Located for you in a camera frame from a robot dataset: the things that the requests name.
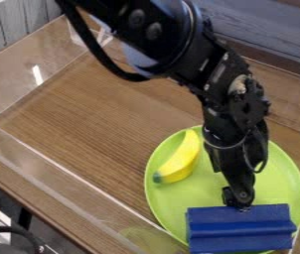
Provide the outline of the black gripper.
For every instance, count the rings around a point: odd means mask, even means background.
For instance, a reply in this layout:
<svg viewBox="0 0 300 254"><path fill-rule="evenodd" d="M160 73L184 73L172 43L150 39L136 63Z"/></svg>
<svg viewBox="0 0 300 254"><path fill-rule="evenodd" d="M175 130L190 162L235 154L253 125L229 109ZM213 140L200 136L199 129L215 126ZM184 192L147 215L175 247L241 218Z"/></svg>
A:
<svg viewBox="0 0 300 254"><path fill-rule="evenodd" d="M227 186L222 189L225 206L249 210L254 199L254 175L267 161L267 129L257 125L234 141L222 139L203 126L204 148L215 173L222 173Z"/></svg>

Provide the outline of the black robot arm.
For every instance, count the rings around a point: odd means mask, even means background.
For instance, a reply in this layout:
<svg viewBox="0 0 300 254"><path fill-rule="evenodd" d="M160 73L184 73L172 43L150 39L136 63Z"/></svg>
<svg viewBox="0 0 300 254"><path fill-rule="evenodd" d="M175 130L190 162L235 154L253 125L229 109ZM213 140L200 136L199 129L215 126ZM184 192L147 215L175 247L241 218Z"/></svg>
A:
<svg viewBox="0 0 300 254"><path fill-rule="evenodd" d="M204 149L222 173L225 205L243 209L254 200L254 175L267 161L269 100L249 65L214 34L191 0L56 0L101 65L121 79L170 78L202 104ZM112 61L81 17L87 13L125 47L134 71Z"/></svg>

